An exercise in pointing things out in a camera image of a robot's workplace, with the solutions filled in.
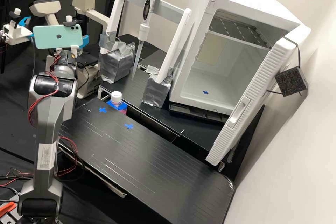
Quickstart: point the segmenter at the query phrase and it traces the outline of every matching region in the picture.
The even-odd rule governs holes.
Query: pipette
[[[139,63],[139,59],[140,59],[140,55],[141,55],[141,50],[142,50],[142,46],[144,44],[144,42],[147,40],[148,37],[148,33],[149,33],[149,22],[151,20],[152,17],[152,13],[153,13],[153,8],[154,8],[154,4],[155,4],[156,0],[146,0],[145,5],[143,7],[143,22],[140,25],[140,30],[139,30],[139,44],[138,44],[138,50],[136,52],[136,56],[135,56],[135,61],[134,61],[134,66],[133,66],[133,71],[132,71],[132,80],[134,78],[135,75],[135,71],[138,68],[138,63]]]

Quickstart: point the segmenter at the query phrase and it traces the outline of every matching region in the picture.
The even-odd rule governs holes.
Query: plastic bottle
[[[115,108],[116,110],[120,111],[121,113],[126,115],[127,112],[127,104],[124,103],[122,100],[122,94],[119,91],[113,91],[111,93],[111,101],[109,102],[109,105],[112,108]]]

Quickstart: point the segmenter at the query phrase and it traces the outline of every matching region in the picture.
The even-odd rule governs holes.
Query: cardboard box wrapped in tape
[[[107,54],[99,54],[100,75],[103,81],[116,82],[127,76],[133,66],[135,44],[117,42],[118,49]]]
[[[161,83],[155,82],[159,73],[158,68],[149,65],[146,72],[150,73],[150,75],[146,84],[142,101],[151,106],[162,108],[173,80],[172,68],[169,69],[167,77]]]

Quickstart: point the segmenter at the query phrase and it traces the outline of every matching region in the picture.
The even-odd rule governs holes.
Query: fridge shelf
[[[267,50],[271,49],[271,45],[261,32],[258,32],[259,30],[255,26],[214,16],[209,26],[209,31],[222,34],[228,38],[237,39],[241,42],[257,45]]]

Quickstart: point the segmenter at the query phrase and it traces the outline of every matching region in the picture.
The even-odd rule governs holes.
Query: teal smartphone
[[[34,26],[33,33],[38,49],[81,46],[83,44],[82,29],[74,26]]]

